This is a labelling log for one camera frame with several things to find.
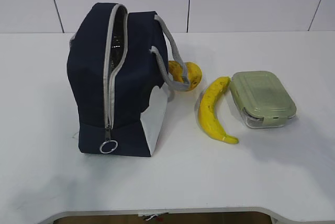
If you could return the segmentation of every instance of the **lunch bag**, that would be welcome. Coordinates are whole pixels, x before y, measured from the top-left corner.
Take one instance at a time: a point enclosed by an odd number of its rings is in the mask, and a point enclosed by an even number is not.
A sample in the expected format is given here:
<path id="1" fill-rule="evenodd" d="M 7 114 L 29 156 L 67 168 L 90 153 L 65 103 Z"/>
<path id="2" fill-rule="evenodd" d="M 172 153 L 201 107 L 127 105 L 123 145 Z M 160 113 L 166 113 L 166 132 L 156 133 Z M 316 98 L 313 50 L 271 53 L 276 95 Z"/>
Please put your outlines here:
<path id="1" fill-rule="evenodd" d="M 170 79 L 168 51 L 184 83 Z M 97 3 L 70 40 L 68 78 L 79 114 L 83 153 L 151 156 L 162 126 L 168 90 L 189 89 L 187 67 L 156 12 L 128 14 Z"/>

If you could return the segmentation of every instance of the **plastic lid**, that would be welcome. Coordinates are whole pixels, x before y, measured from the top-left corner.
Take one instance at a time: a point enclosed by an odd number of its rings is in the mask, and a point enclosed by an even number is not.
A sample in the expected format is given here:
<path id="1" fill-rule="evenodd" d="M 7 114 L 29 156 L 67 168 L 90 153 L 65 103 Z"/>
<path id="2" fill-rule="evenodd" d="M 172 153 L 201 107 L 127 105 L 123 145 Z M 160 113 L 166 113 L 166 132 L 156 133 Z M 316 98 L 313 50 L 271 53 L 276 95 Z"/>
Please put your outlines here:
<path id="1" fill-rule="evenodd" d="M 241 109 L 264 121 L 292 118 L 296 106 L 276 75 L 268 71 L 238 72 L 232 85 Z"/>

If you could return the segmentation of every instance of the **glass food container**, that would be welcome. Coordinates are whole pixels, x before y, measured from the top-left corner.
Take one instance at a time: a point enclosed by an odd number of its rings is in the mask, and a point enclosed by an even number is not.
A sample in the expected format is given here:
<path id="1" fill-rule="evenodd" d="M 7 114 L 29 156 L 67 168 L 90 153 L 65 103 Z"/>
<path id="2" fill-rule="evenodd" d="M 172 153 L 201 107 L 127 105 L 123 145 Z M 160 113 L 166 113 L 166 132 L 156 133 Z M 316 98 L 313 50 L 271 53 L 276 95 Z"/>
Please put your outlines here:
<path id="1" fill-rule="evenodd" d="M 296 115 L 293 100 L 271 72 L 235 73 L 230 90 L 243 121 L 250 128 L 281 127 Z"/>

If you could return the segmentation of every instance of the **banana tip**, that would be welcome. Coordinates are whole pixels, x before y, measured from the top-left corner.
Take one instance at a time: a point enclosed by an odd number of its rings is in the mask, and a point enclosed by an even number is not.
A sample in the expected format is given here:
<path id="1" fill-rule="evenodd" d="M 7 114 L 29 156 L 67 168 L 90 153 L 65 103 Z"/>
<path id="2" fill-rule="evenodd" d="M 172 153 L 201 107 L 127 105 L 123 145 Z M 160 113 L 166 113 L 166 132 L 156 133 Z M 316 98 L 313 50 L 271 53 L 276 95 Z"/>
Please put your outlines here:
<path id="1" fill-rule="evenodd" d="M 233 136 L 224 136 L 222 138 L 222 141 L 229 144 L 237 144 L 239 142 L 239 139 Z"/>

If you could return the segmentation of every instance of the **ripe banana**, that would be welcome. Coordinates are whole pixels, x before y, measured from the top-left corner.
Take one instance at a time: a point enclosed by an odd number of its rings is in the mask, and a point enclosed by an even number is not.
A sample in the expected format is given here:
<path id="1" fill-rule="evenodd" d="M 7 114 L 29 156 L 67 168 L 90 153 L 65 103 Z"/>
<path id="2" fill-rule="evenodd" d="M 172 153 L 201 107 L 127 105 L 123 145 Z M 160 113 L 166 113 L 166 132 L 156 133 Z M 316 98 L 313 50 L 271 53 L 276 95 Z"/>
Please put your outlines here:
<path id="1" fill-rule="evenodd" d="M 191 83 L 189 91 L 191 91 L 200 83 L 203 74 L 199 66 L 195 63 L 186 62 L 185 64 L 188 70 L 188 79 Z M 169 72 L 172 74 L 174 81 L 183 82 L 183 69 L 176 61 L 169 61 Z"/>
<path id="2" fill-rule="evenodd" d="M 203 130 L 211 138 L 229 144 L 237 144 L 239 140 L 236 137 L 226 134 L 214 112 L 216 101 L 224 92 L 226 92 L 229 83 L 230 78 L 228 76 L 219 77 L 213 83 L 211 83 L 211 85 L 206 89 L 200 102 L 198 120 Z"/>

